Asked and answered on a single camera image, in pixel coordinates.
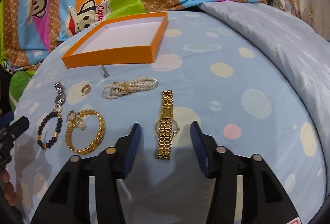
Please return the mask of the person's left hand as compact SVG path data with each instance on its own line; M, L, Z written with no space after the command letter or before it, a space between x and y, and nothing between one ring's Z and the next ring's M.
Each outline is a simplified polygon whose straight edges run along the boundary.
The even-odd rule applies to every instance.
M10 182L10 176L6 170L6 166L1 167L1 180L4 183L4 197L10 206L18 204L18 195L14 190L12 183Z

